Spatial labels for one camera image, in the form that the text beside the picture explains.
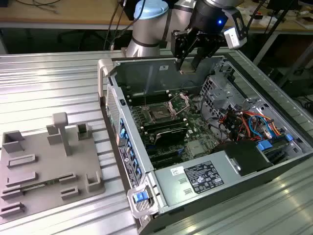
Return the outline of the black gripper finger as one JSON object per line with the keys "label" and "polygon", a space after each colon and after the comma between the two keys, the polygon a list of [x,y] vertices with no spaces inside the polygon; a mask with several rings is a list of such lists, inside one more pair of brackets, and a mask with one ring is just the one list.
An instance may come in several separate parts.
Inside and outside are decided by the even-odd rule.
{"label": "black gripper finger", "polygon": [[171,33],[171,52],[175,57],[176,70],[179,71],[186,56],[195,47],[196,39],[193,29],[173,30]]}
{"label": "black gripper finger", "polygon": [[192,60],[192,68],[196,69],[201,62],[206,57],[212,57],[215,52],[223,45],[224,37],[222,34],[205,36],[201,45],[198,46],[197,54]]}

